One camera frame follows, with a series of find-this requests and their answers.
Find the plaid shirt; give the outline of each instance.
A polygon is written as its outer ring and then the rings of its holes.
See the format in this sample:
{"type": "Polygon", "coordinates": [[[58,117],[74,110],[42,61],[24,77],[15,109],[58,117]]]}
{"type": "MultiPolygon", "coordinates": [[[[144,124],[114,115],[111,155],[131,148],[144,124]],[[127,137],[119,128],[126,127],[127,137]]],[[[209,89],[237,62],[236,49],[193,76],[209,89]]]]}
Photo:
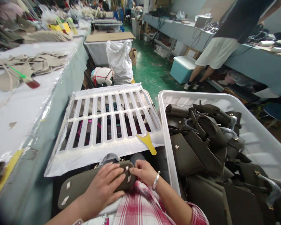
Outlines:
{"type": "MultiPolygon", "coordinates": [[[[187,202],[193,210],[192,225],[209,225],[202,210],[187,202]]],[[[136,181],[129,193],[124,195],[118,207],[113,224],[175,224],[166,213],[158,194],[150,187],[136,181]]]]}

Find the paintbrush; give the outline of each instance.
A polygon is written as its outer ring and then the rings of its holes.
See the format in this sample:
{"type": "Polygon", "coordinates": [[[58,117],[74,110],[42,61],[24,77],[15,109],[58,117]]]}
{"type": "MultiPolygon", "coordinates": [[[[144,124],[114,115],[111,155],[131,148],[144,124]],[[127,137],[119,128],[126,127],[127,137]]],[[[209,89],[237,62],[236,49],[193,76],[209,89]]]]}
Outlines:
{"type": "Polygon", "coordinates": [[[22,81],[28,85],[28,87],[34,89],[40,86],[39,82],[37,82],[36,80],[32,79],[31,77],[27,77],[23,74],[21,74],[19,71],[17,71],[15,68],[11,67],[10,65],[7,65],[8,67],[10,67],[11,69],[13,69],[14,71],[16,71],[19,75],[16,75],[17,77],[21,78],[22,81]]]}

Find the sneaker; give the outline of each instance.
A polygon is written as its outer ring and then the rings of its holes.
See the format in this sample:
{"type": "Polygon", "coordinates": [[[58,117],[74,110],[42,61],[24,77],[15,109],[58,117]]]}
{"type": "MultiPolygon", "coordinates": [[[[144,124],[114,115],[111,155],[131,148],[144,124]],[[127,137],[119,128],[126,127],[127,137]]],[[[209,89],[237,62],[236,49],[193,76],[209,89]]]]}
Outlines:
{"type": "Polygon", "coordinates": [[[193,87],[193,89],[194,90],[198,90],[198,89],[203,89],[204,88],[204,83],[203,82],[197,82],[197,83],[195,83],[195,85],[194,85],[194,87],[193,87]]]}
{"type": "Polygon", "coordinates": [[[189,88],[190,88],[190,85],[186,83],[186,84],[184,85],[184,88],[183,88],[183,89],[188,90],[189,88]]]}

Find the plastic crate lid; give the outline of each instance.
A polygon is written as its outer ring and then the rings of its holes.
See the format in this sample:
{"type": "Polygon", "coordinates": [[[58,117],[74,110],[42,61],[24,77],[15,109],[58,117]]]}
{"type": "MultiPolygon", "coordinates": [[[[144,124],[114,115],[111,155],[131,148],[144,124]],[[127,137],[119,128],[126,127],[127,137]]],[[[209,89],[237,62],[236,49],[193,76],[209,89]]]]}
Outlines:
{"type": "Polygon", "coordinates": [[[196,60],[189,56],[176,56],[174,60],[188,70],[193,70],[197,66],[196,60]]]}

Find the cooler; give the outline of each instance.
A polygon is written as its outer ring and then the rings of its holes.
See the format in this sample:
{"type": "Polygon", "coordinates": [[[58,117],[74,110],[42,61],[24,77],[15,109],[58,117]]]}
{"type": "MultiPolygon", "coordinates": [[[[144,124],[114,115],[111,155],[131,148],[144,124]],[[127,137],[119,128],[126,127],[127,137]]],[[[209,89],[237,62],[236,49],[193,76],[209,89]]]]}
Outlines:
{"type": "Polygon", "coordinates": [[[174,57],[171,76],[180,84],[187,83],[192,71],[196,67],[196,60],[189,56],[174,57]]]}

